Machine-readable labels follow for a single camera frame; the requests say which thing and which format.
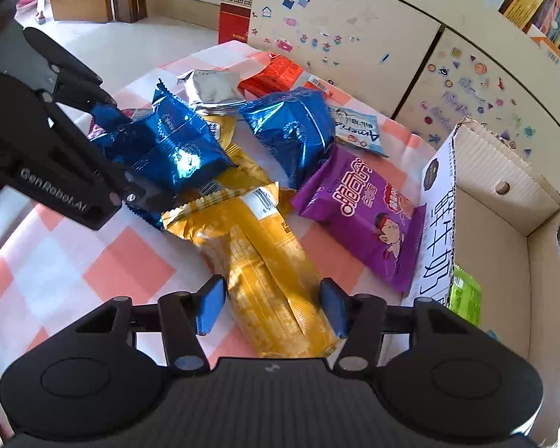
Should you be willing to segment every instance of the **floor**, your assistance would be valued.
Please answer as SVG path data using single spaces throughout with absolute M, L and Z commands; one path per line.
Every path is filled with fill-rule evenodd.
M 34 10 L 18 15 L 24 27 L 40 28 L 94 70 L 102 88 L 113 93 L 151 69 L 218 43 L 218 32 L 165 16 L 150 16 L 133 24 L 54 21 L 49 3 L 46 22 L 39 25 Z M 68 109 L 74 120 L 81 113 Z

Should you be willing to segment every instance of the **pink checkered tablecloth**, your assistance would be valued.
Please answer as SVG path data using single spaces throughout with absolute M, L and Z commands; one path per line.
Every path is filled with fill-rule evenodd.
M 182 95 L 176 77 L 194 68 L 228 68 L 242 79 L 269 62 L 261 52 L 231 41 L 154 69 L 115 94 L 121 109 L 149 107 L 158 79 Z M 367 153 L 366 161 L 413 202 L 419 200 L 421 170 L 433 148 L 406 128 L 327 84 L 334 103 L 374 114 L 390 159 Z M 86 132 L 89 117 L 78 125 Z M 281 183 L 284 172 L 244 122 L 234 140 Z M 287 221 L 324 277 L 333 277 L 348 293 L 373 293 L 389 304 L 400 294 L 313 221 L 292 215 Z M 134 304 L 157 301 L 177 290 L 196 291 L 211 275 L 193 245 L 152 228 L 123 208 L 101 230 L 89 230 L 12 189 L 0 193 L 0 377 L 6 367 L 72 321 L 113 296 Z M 254 355 L 226 305 L 211 334 L 199 341 L 214 365 L 221 356 Z M 159 334 L 139 334 L 138 348 L 165 364 Z M 6 417 L 0 408 L 0 417 Z

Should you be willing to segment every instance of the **purple snack bag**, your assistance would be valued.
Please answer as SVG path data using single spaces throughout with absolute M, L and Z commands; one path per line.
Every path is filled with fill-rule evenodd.
M 425 206 L 413 207 L 361 158 L 334 146 L 330 158 L 292 200 L 302 217 L 323 228 L 399 292 L 413 280 Z

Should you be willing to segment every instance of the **silver foil packet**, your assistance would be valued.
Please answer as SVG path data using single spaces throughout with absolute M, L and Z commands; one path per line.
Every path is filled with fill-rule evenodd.
M 177 77 L 184 83 L 189 106 L 198 113 L 226 116 L 238 113 L 245 98 L 237 90 L 240 76 L 228 70 L 191 70 Z

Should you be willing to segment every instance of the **cabinet door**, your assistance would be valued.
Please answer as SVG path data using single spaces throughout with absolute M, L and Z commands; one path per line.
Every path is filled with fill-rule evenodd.
M 391 116 L 438 29 L 397 0 L 253 0 L 248 43 Z
M 512 76 L 446 29 L 396 120 L 437 149 L 463 116 L 500 135 L 560 190 L 559 125 Z

